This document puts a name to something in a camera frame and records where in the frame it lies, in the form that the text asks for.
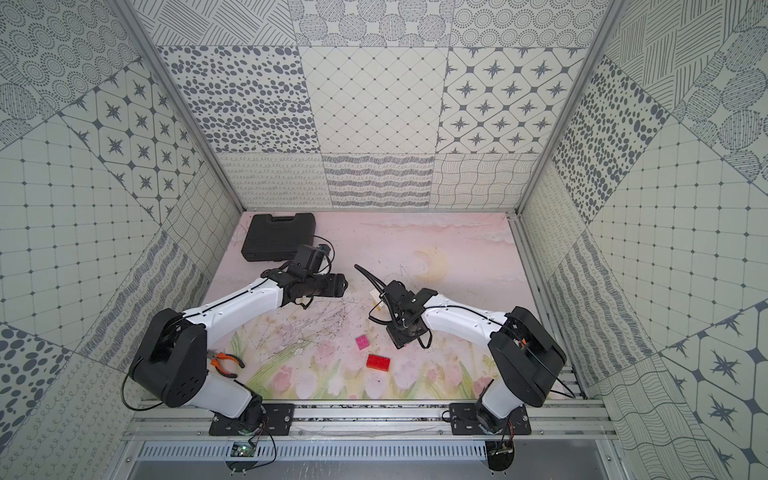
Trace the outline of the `pink lego brick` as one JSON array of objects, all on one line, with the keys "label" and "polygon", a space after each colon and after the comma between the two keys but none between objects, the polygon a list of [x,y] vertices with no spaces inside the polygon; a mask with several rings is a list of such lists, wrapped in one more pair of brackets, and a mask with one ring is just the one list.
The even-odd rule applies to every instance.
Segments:
[{"label": "pink lego brick", "polygon": [[365,350],[370,346],[370,341],[366,335],[360,335],[355,339],[355,342],[359,350]]}]

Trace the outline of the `red lego brick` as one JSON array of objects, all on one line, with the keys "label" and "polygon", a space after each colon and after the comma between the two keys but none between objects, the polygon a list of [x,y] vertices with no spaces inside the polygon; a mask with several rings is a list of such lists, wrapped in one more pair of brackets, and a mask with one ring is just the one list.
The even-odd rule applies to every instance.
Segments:
[{"label": "red lego brick", "polygon": [[366,367],[381,372],[390,370],[391,359],[379,355],[369,354],[366,360]]}]

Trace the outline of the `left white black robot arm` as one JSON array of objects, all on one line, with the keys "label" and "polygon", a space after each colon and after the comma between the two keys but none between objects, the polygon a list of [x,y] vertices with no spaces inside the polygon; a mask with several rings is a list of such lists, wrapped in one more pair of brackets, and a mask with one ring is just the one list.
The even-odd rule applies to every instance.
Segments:
[{"label": "left white black robot arm", "polygon": [[127,377],[169,407],[193,406],[233,420],[245,431],[265,415],[262,397],[223,373],[211,373],[211,347],[256,317],[289,304],[306,309],[316,297],[341,298],[348,286],[332,265],[333,247],[301,245],[295,257],[218,300],[151,319]]}]

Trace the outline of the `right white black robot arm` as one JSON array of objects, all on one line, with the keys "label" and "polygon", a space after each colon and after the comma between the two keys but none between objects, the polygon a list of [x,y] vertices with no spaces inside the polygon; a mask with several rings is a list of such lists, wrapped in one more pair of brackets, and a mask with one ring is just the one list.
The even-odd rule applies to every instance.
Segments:
[{"label": "right white black robot arm", "polygon": [[400,281],[377,290],[390,318],[371,320],[386,327],[398,349],[435,331],[487,348],[499,378],[484,387],[475,409],[488,429],[496,431],[499,422],[522,406],[543,406],[567,363],[565,351],[524,307],[482,310],[435,290],[414,293]]}]

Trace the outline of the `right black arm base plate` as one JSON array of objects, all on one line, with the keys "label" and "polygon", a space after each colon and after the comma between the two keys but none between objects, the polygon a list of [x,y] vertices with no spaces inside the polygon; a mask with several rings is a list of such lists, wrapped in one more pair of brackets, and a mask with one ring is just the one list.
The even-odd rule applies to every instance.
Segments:
[{"label": "right black arm base plate", "polygon": [[506,417],[496,417],[479,402],[451,403],[443,420],[453,435],[530,435],[528,412],[524,406],[513,409]]}]

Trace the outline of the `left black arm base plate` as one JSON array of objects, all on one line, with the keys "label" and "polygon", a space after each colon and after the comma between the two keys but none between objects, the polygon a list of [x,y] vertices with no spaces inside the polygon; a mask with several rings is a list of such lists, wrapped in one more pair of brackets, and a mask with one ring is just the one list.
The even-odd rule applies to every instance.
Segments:
[{"label": "left black arm base plate", "polygon": [[232,419],[215,413],[210,436],[251,436],[264,429],[272,436],[288,436],[296,405],[292,403],[266,403],[249,408],[240,417]]}]

